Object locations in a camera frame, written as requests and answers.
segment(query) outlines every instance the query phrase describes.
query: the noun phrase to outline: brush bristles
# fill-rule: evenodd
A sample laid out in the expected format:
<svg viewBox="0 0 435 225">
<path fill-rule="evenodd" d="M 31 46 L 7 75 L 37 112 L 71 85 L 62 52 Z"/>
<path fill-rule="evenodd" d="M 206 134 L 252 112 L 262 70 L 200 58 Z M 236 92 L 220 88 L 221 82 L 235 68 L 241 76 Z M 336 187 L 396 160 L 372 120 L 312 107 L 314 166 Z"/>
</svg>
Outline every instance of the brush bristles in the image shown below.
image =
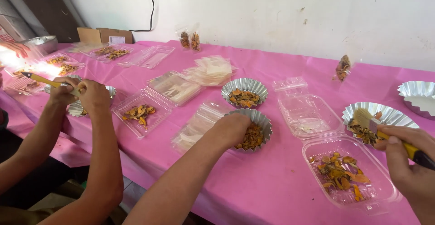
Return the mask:
<svg viewBox="0 0 435 225">
<path fill-rule="evenodd" d="M 364 108 L 358 108 L 355 110 L 353 118 L 358 122 L 358 124 L 364 128 L 370 129 L 372 132 L 377 132 L 377 125 L 380 124 L 375 117 Z"/>
</svg>

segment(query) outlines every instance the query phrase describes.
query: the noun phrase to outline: pastry brush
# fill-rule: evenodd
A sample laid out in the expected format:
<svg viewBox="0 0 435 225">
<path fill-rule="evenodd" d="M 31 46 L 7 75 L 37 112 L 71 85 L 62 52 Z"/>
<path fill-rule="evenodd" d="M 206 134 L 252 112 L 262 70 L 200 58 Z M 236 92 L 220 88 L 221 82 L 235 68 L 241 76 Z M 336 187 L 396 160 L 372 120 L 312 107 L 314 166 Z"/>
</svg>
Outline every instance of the pastry brush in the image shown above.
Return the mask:
<svg viewBox="0 0 435 225">
<path fill-rule="evenodd" d="M 41 83 L 45 83 L 45 84 L 49 84 L 49 85 L 51 85 L 51 86 L 53 86 L 55 88 L 58 88 L 58 87 L 64 86 L 64 85 L 69 85 L 69 84 L 66 84 L 66 83 L 61 83 L 61 82 L 56 82 L 56 81 L 50 81 L 50 80 L 48 80 L 46 78 L 43 78 L 41 76 L 38 76 L 37 74 L 33 74 L 33 73 L 30 73 L 30 72 L 21 72 L 21 74 L 23 74 L 24 76 L 26 76 L 26 77 L 28 77 L 28 78 L 30 78 L 32 80 L 35 80 L 35 81 L 38 81 L 38 82 L 41 82 Z M 79 97 L 80 96 L 79 89 L 73 89 L 73 91 L 71 91 L 70 94 Z"/>
<path fill-rule="evenodd" d="M 373 133 L 376 133 L 378 137 L 382 137 L 384 139 L 389 139 L 390 136 L 387 134 L 378 131 L 378 125 L 382 124 L 378 119 L 376 119 L 368 110 L 364 108 L 358 108 L 355 110 L 353 118 L 356 122 L 364 127 L 368 128 Z M 403 142 L 403 146 L 408 153 L 408 158 L 414 161 L 415 163 L 424 166 L 426 168 L 432 169 L 435 171 L 435 162 L 423 151 L 419 150 L 416 146 Z"/>
</svg>

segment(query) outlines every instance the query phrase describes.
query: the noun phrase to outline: black cable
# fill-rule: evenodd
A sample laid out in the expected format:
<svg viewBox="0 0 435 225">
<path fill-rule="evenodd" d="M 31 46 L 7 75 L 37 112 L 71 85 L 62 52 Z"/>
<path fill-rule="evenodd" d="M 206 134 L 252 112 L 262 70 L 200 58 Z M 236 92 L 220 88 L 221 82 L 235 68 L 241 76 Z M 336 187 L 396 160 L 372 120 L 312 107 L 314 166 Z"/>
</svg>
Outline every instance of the black cable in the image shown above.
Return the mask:
<svg viewBox="0 0 435 225">
<path fill-rule="evenodd" d="M 149 30 L 129 30 L 129 31 L 152 31 L 153 30 L 153 13 L 154 13 L 154 0 L 153 2 L 153 11 L 151 11 L 151 20 L 150 20 L 150 29 Z"/>
</svg>

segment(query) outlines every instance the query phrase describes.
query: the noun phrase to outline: label on box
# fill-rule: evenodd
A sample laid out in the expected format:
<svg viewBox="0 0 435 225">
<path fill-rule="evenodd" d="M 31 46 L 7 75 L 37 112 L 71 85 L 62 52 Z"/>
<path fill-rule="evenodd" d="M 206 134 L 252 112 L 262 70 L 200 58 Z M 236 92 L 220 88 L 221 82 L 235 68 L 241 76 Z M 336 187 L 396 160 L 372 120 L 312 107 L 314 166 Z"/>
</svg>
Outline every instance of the label on box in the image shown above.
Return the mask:
<svg viewBox="0 0 435 225">
<path fill-rule="evenodd" d="M 111 37 L 109 36 L 109 42 L 119 44 L 125 43 L 125 37 Z"/>
</svg>

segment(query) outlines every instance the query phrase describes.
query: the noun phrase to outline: pink tablecloth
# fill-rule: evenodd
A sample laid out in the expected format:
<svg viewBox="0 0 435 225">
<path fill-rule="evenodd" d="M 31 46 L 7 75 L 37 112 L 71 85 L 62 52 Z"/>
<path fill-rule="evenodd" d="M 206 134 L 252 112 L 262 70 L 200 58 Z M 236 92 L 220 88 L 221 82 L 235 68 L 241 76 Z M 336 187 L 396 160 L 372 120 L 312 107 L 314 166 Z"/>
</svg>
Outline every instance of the pink tablecloth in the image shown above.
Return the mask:
<svg viewBox="0 0 435 225">
<path fill-rule="evenodd" d="M 141 45 L 163 44 L 140 41 Z M 367 216 L 361 210 L 339 209 L 331 204 L 319 188 L 315 177 L 302 157 L 302 142 L 287 128 L 277 107 L 277 95 L 271 83 L 286 77 L 303 76 L 312 94 L 323 97 L 332 109 L 341 116 L 351 103 L 371 101 L 391 106 L 411 117 L 422 129 L 435 132 L 434 122 L 408 110 L 400 96 L 398 86 L 405 81 L 435 78 L 434 72 L 416 71 L 398 67 L 358 64 L 340 84 L 332 81 L 337 61 L 286 55 L 260 50 L 202 44 L 201 53 L 193 55 L 182 52 L 177 41 L 166 43 L 177 49 L 152 70 L 142 67 L 123 69 L 111 64 L 90 59 L 81 54 L 70 54 L 87 64 L 78 74 L 114 86 L 117 91 L 115 104 L 139 89 L 145 81 L 164 72 L 194 66 L 194 59 L 221 55 L 231 59 L 239 69 L 233 78 L 257 79 L 269 88 L 269 97 L 259 106 L 271 119 L 273 135 L 261 151 L 249 155 L 225 153 L 210 173 L 202 192 L 192 209 L 193 212 L 215 224 L 418 224 L 406 199 L 388 205 L 389 213 Z M 39 93 L 33 97 L 17 94 L 11 96 L 23 108 L 36 117 L 41 114 L 48 95 Z M 207 88 L 196 98 L 173 110 L 166 120 L 144 139 L 138 140 L 116 116 L 113 122 L 120 142 L 123 174 L 135 183 L 148 189 L 180 155 L 171 148 L 171 137 L 193 115 L 205 99 L 224 102 L 220 88 Z M 89 118 L 66 117 L 63 132 L 87 152 L 91 152 L 91 123 Z M 56 148 L 52 155 L 62 156 L 68 150 Z M 385 164 L 383 152 L 374 151 Z M 67 159 L 73 165 L 76 158 L 69 153 Z"/>
</svg>

